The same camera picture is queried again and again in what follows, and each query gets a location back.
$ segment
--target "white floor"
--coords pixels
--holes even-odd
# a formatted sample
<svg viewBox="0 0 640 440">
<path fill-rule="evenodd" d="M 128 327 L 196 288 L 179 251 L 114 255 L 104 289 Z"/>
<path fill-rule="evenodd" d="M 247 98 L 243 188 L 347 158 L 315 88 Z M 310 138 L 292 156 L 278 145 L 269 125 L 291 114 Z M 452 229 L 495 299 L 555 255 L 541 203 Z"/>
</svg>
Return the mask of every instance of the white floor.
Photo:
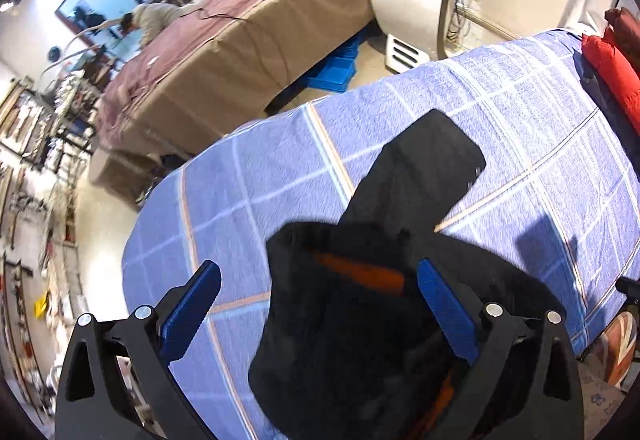
<svg viewBox="0 0 640 440">
<path fill-rule="evenodd" d="M 350 89 L 390 76 L 384 55 L 369 41 L 360 47 L 356 75 Z M 307 88 L 285 110 L 331 94 Z M 76 240 L 79 247 L 82 287 L 89 311 L 98 321 L 123 319 L 129 315 L 122 292 L 122 253 L 138 213 L 106 191 L 91 185 L 86 174 L 78 183 Z"/>
</svg>

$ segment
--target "plaid fabric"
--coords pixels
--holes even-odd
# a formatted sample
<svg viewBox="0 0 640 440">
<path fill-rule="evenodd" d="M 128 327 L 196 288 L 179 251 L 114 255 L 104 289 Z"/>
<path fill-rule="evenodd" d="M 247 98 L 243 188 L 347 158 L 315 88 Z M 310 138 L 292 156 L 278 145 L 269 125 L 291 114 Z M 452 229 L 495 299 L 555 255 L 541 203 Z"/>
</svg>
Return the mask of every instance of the plaid fabric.
<svg viewBox="0 0 640 440">
<path fill-rule="evenodd" d="M 431 108 L 487 168 L 439 230 L 543 280 L 581 352 L 616 315 L 619 275 L 640 277 L 639 184 L 580 86 L 562 30 L 479 48 L 248 124 L 153 192 L 127 243 L 130 309 L 156 303 L 204 259 L 222 291 L 175 378 L 220 440 L 271 439 L 247 382 L 270 296 L 265 240 L 294 219 L 337 221 L 382 146 Z"/>
</svg>

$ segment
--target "mattress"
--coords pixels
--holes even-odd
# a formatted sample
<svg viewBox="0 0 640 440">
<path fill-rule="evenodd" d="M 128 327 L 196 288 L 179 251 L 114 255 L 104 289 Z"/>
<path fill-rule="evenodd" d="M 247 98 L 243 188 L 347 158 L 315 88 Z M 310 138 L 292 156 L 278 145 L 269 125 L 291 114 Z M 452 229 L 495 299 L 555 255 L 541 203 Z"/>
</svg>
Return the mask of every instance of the mattress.
<svg viewBox="0 0 640 440">
<path fill-rule="evenodd" d="M 100 127 L 101 143 L 141 155 L 172 154 L 176 148 L 197 154 L 264 117 L 279 92 L 373 19 L 369 0 L 254 0 L 243 11 L 220 1 L 206 0 L 206 12 L 177 23 L 203 23 L 198 18 L 205 13 L 242 20 L 225 20 L 222 31 L 157 73 L 156 54 L 161 60 L 162 52 L 185 38 L 182 26 L 169 26 L 137 57 L 149 65 L 137 66 L 127 81 L 127 87 L 142 85 L 136 88 L 143 90 L 143 100 L 131 103 L 116 127 Z M 148 74 L 158 79 L 148 80 Z"/>
<path fill-rule="evenodd" d="M 487 167 L 438 230 L 542 280 L 579 354 L 640 277 L 640 184 L 580 85 L 580 41 L 554 30 L 432 62 L 238 129 L 153 192 L 127 243 L 129 309 L 157 303 L 202 261 L 222 290 L 172 372 L 220 438 L 278 435 L 247 381 L 270 299 L 265 240 L 293 220 L 337 222 L 382 146 L 432 108 Z"/>
</svg>

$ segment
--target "blue storage box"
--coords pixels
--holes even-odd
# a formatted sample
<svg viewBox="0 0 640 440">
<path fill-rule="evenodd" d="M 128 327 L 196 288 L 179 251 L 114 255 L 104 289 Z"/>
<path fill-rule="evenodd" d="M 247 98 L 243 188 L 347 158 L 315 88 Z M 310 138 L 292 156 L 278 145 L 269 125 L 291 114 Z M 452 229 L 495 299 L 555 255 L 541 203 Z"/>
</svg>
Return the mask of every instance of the blue storage box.
<svg viewBox="0 0 640 440">
<path fill-rule="evenodd" d="M 366 28 L 360 30 L 356 35 L 349 39 L 344 44 L 341 44 L 337 50 L 334 50 L 331 54 L 332 57 L 346 57 L 356 58 L 358 57 L 358 50 L 362 41 L 364 41 Z"/>
<path fill-rule="evenodd" d="M 344 93 L 355 74 L 356 64 L 353 58 L 327 57 L 307 71 L 304 79 L 308 87 Z"/>
</svg>

